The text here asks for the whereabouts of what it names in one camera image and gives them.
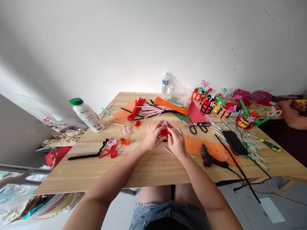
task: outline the scissors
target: scissors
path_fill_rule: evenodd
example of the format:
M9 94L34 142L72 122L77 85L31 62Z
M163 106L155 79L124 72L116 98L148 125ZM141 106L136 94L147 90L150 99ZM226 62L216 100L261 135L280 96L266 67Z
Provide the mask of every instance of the scissors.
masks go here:
M195 126L198 126L200 128L201 131L203 131L204 133L208 132L208 129L207 127L209 127L211 125L210 122L197 122L197 123L190 123L190 124L187 124L185 126L190 126L190 131L191 133L193 134L197 134L197 130L195 128Z

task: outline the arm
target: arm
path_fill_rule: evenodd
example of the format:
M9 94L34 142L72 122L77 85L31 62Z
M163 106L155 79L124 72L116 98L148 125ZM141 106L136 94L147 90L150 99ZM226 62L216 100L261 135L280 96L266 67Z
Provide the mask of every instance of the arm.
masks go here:
M243 229L224 196L206 172L185 150L185 140L178 128L169 129L169 148L184 166L192 187L205 209L212 230Z
M156 122L147 128L143 143L110 168L82 198L64 230L100 230L111 202L127 182L137 162L150 150L157 147L166 137L157 140L164 127Z
M291 103L292 100L277 103L282 110L282 118L290 128L307 130L307 117L300 116L295 109L290 107Z

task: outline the plastic bottle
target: plastic bottle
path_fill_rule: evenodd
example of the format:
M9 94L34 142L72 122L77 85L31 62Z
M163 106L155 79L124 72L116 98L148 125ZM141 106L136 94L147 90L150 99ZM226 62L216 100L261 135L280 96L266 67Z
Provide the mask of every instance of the plastic bottle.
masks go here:
M104 130L105 125L101 123L94 110L88 104L84 103L81 98L71 99L69 100L69 103L73 105L73 110L76 112L78 117L80 117L80 119L90 127L93 132L99 133Z
M171 81L172 77L170 73L165 72L162 78L162 96L167 96L172 93Z

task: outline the black scissors handle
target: black scissors handle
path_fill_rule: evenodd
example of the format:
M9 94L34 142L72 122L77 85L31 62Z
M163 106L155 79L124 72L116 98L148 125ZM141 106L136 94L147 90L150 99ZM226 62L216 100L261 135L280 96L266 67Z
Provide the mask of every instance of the black scissors handle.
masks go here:
M190 126L190 131L191 131L191 133L193 133L193 134L197 134L197 130L196 130L196 128L195 128L194 125Z
M199 124L198 124L199 128L200 128L201 131L203 131L204 133L208 132L207 127L209 127L210 125L211 125L210 122L202 122L202 123L199 123Z

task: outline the hand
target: hand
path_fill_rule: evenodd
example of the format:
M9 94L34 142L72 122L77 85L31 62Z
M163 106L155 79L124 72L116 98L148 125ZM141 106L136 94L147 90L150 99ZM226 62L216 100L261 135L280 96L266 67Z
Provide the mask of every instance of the hand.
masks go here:
M149 152L150 150L154 149L166 138L166 136L162 136L157 139L161 130L165 129L165 127L158 128L161 123L162 120L148 126L147 135L140 145L145 152Z
M182 135L182 131L179 128L167 128L172 134L168 135L169 149L178 158L186 157L189 154L185 150L185 138Z
M293 100L280 101L277 103L277 106L282 109L284 106L290 106Z

